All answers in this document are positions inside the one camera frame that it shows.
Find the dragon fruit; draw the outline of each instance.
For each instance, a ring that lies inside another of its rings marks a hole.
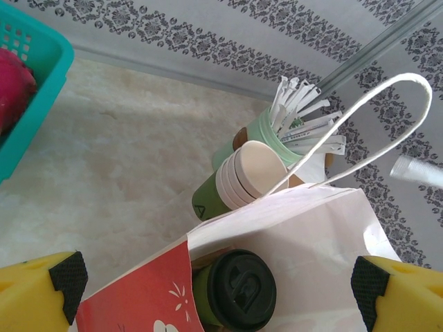
[[[14,53],[0,48],[0,135],[20,119],[36,91],[32,70]]]

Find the red printed paper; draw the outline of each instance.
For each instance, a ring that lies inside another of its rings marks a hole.
[[[203,331],[191,279],[185,241],[81,303],[78,331]]]

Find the paper bag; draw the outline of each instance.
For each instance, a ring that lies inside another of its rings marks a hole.
[[[201,224],[84,301],[78,331],[203,331],[190,260],[228,246],[261,256],[275,277],[277,306],[264,331],[365,331],[350,286],[355,259],[398,256],[361,190],[308,187]]]

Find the coffee cup lid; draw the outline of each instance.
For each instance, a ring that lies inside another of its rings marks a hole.
[[[256,254],[232,250],[211,268],[208,299],[217,319],[234,331],[258,331],[271,319],[277,289],[272,272]]]

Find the gray patterned wall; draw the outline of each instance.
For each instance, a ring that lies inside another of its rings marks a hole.
[[[281,75],[328,76],[419,0],[13,2],[76,48],[270,96]]]
[[[345,109],[368,89],[405,72],[423,75],[433,87],[428,119],[397,151],[336,185],[361,187],[365,191],[404,261],[443,270],[443,190],[389,177],[399,154],[443,167],[443,13],[412,31],[335,91],[332,108]],[[347,156],[345,160],[337,160],[330,172],[354,165],[401,135],[422,111],[423,100],[420,87],[400,83],[362,107],[342,128],[348,138]]]
[[[271,95],[280,75],[321,81],[419,2],[17,0],[15,6],[64,33],[79,49],[147,71]],[[345,110],[368,89],[406,71],[421,73],[433,86],[429,119],[397,151],[337,185],[365,191],[404,261],[443,270],[443,190],[389,177],[399,154],[443,167],[443,15],[411,31],[333,92],[330,111]],[[398,137],[421,111],[423,97],[412,83],[401,83],[365,105],[342,128],[347,156],[330,172]]]

